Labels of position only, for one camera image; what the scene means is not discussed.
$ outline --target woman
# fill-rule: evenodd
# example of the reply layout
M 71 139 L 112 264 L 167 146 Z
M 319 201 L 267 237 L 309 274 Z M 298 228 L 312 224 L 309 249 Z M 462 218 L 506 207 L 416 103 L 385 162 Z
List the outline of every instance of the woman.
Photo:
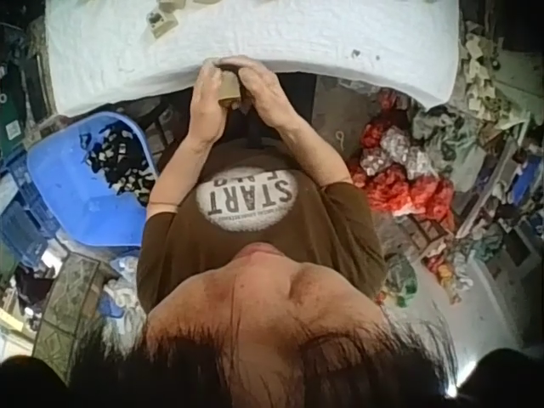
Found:
M 281 147 L 214 147 L 227 121 L 218 65 L 238 68 Z M 84 342 L 70 398 L 89 406 L 445 404 L 450 345 L 429 352 L 373 302 L 386 269 L 366 197 L 277 76 L 245 57 L 207 61 L 190 114 L 147 208 L 142 339 L 127 355 L 106 351 L 99 336 Z

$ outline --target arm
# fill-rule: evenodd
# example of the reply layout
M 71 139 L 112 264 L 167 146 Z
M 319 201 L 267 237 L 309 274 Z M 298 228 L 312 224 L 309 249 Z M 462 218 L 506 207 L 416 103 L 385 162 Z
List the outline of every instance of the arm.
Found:
M 178 205 L 195 187 L 211 148 L 190 135 L 181 142 L 151 191 L 147 219 L 178 211 Z
M 277 130 L 298 164 L 320 187 L 352 183 L 343 158 L 302 117 L 293 117 Z
M 213 61 L 205 61 L 190 102 L 189 133 L 156 181 L 146 219 L 158 213 L 176 213 L 195 187 L 210 149 L 223 135 L 227 121 L 227 110 L 218 102 L 221 82 L 221 70 Z
M 238 75 L 263 121 L 275 128 L 304 171 L 320 186 L 352 183 L 342 157 L 295 111 L 278 76 L 247 57 L 221 59 L 239 67 Z

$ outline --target brown t-shirt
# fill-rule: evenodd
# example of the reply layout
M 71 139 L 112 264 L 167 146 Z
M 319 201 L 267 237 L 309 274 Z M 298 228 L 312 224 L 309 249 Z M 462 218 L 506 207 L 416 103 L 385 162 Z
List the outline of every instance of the brown t-shirt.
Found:
M 366 196 L 348 183 L 321 189 L 287 154 L 220 145 L 178 213 L 144 228 L 138 296 L 146 312 L 188 277 L 268 242 L 298 262 L 335 269 L 374 297 L 386 269 Z

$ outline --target hand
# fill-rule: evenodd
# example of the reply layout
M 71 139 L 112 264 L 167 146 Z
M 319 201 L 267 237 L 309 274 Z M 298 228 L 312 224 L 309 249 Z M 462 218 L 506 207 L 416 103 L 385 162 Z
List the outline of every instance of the hand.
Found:
M 252 95 L 257 113 L 268 126 L 282 131 L 298 122 L 300 116 L 283 92 L 278 76 L 262 63 L 242 55 L 223 58 L 219 64 L 239 68 L 238 76 Z
M 221 70 L 212 59 L 204 61 L 196 78 L 190 101 L 188 138 L 202 145 L 213 145 L 223 136 L 227 109 L 218 102 Z

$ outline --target t-shirt sleeve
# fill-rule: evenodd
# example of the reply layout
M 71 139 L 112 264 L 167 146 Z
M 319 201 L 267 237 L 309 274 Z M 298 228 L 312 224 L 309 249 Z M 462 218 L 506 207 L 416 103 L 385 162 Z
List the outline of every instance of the t-shirt sleeve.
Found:
M 387 268 L 365 192 L 350 183 L 335 183 L 325 187 L 324 195 L 333 228 L 357 270 L 347 278 L 366 295 L 376 296 Z
M 162 274 L 165 273 L 166 240 L 175 215 L 161 212 L 145 223 L 136 281 L 138 298 L 146 313 L 157 303 Z

